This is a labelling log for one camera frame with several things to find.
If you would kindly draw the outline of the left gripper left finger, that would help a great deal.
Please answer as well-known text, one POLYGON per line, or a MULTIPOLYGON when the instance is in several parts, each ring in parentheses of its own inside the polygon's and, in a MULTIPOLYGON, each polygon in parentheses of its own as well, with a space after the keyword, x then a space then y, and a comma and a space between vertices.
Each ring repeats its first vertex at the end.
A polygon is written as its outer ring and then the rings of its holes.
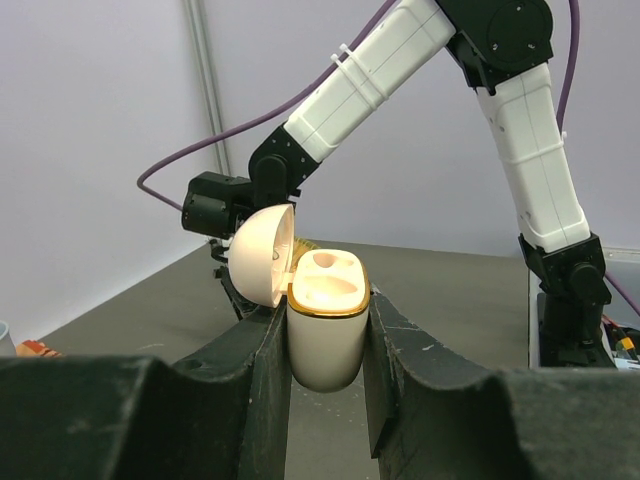
POLYGON ((259 307, 172 366, 157 365, 145 411, 149 479, 281 479, 291 370, 286 308, 259 307))

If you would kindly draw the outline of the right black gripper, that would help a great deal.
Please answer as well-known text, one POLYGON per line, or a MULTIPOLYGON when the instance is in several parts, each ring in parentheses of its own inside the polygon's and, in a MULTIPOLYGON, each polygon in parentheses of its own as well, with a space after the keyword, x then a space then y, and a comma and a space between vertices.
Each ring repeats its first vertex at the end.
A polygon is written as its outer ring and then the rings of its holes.
POLYGON ((264 200, 247 178, 204 172, 189 182, 181 223, 211 238, 216 277, 232 299, 278 307, 291 279, 294 204, 264 200))

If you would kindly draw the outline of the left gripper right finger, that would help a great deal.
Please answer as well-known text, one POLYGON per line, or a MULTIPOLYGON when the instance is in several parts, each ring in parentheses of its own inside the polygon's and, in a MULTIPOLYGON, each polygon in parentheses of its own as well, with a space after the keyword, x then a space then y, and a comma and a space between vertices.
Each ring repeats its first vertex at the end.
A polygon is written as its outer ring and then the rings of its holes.
POLYGON ((516 479, 520 450, 500 377, 371 289, 363 363, 369 445, 383 479, 516 479))

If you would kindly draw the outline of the pink earbud case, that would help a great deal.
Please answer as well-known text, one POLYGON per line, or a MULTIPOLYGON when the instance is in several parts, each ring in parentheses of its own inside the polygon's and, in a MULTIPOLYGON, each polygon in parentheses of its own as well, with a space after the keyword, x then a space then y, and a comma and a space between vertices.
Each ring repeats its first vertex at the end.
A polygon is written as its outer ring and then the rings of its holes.
POLYGON ((228 253, 235 289, 265 307, 286 305, 287 344, 296 381, 319 393, 353 382, 364 356, 371 298, 366 268, 353 253, 295 253, 290 204, 264 208, 236 231, 228 253))

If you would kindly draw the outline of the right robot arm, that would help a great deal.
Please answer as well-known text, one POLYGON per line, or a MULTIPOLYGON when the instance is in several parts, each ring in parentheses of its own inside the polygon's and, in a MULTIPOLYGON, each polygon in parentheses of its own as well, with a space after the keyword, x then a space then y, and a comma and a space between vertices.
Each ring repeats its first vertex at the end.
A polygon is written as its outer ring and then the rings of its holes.
MULTIPOLYGON (((207 1, 224 128, 300 92, 375 1, 207 1)), ((439 53, 302 185, 295 228, 359 256, 409 320, 489 368, 528 364, 528 273, 475 93, 439 53)))

